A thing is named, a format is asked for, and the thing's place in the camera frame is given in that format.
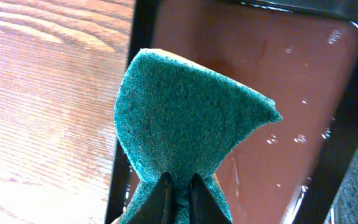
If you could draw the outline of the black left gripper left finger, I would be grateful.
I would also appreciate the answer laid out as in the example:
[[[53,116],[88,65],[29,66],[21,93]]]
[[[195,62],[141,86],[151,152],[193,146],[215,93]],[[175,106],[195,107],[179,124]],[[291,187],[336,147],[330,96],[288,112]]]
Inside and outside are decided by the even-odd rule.
[[[164,172],[147,200],[128,224],[173,224],[175,216],[175,196],[173,180]]]

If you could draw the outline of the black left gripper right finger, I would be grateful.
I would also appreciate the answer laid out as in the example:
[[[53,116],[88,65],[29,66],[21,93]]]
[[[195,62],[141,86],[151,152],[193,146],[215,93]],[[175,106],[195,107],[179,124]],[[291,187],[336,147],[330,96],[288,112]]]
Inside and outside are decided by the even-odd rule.
[[[189,189],[190,224],[231,224],[199,174],[192,177]]]

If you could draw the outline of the green scouring sponge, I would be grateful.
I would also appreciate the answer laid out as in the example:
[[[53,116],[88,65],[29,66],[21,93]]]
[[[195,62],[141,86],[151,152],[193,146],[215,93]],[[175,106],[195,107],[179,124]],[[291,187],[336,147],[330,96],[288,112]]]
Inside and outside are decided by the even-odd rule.
[[[141,49],[128,66],[114,107],[117,138],[139,177],[127,223],[168,172],[174,223],[190,223],[189,184],[199,174],[232,222],[215,172],[252,132],[282,120],[273,100],[237,81],[162,49]]]

